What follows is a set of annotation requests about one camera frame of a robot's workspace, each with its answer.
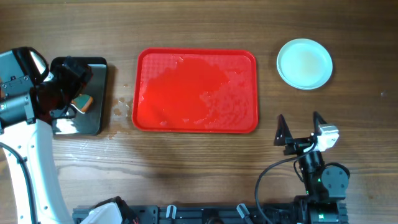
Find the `white plate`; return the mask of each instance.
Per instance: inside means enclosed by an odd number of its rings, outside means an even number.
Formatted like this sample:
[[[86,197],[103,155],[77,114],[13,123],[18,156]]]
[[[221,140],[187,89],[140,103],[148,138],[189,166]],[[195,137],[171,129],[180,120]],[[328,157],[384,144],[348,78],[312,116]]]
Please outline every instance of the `white plate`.
[[[313,90],[325,84],[333,71],[328,51],[309,39],[286,43],[276,60],[279,75],[292,87]]]

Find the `water spill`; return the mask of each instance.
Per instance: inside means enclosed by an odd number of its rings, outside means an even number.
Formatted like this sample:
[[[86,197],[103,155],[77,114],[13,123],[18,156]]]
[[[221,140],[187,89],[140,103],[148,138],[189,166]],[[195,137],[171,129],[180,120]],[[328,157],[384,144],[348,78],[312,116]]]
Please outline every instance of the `water spill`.
[[[116,115],[116,116],[120,116],[120,115],[122,115],[122,112],[120,112],[120,110],[119,109],[115,109],[115,110],[113,110],[113,113]]]
[[[113,99],[112,100],[112,106],[116,106],[119,104],[119,100],[118,99]]]
[[[113,140],[113,137],[114,137],[116,134],[117,134],[117,132],[115,132],[115,133],[110,133],[109,136],[108,136],[108,139],[109,139],[109,140]]]
[[[209,102],[229,78],[217,65],[197,58],[176,57],[175,69],[166,69],[157,78],[150,79],[146,91],[140,96],[137,117],[141,125],[163,127],[205,128],[214,117],[209,114]]]
[[[88,141],[84,141],[83,144],[80,144],[80,149],[85,149],[88,146]]]
[[[132,108],[132,101],[133,101],[133,99],[129,100],[129,101],[126,103],[126,106],[127,106],[128,108]]]

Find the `red tray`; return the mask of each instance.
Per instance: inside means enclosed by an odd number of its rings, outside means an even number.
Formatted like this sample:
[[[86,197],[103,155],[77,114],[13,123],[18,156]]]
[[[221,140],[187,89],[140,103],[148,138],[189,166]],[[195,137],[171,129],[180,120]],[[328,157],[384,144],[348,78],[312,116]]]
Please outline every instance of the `red tray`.
[[[143,131],[250,133],[258,124],[256,59],[246,50],[144,50],[132,122]]]

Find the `black tray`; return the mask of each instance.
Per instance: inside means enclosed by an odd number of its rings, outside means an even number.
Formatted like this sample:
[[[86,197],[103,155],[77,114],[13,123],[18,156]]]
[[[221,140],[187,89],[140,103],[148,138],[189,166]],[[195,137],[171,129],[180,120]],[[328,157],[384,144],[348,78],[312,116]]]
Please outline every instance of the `black tray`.
[[[85,114],[77,113],[73,119],[58,119],[53,122],[54,134],[90,134],[97,135],[101,132],[104,113],[106,81],[108,64],[102,57],[74,57],[86,63],[93,71],[93,78],[88,82],[83,94],[93,97],[93,103]],[[51,62],[50,71],[56,65],[62,64],[65,57],[57,57]]]

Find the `table surface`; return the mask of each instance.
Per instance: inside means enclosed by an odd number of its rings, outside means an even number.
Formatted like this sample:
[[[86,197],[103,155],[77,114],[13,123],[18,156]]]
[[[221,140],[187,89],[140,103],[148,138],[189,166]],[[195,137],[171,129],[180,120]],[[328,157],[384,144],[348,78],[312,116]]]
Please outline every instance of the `table surface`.
[[[130,205],[254,204],[260,172],[285,159],[273,146],[283,114],[296,137],[317,110],[340,129],[326,162],[351,171],[350,223],[398,221],[398,1],[4,0],[0,52],[32,46],[58,56],[101,56],[109,63],[104,129],[56,137],[53,153],[69,211],[121,196]],[[328,49],[331,80],[313,91],[288,86],[279,49],[309,38]],[[131,123],[137,56],[148,47],[246,49],[257,58],[259,124],[251,134],[149,133]],[[0,223],[16,222],[4,154]],[[305,193],[292,163],[261,184],[264,202]]]

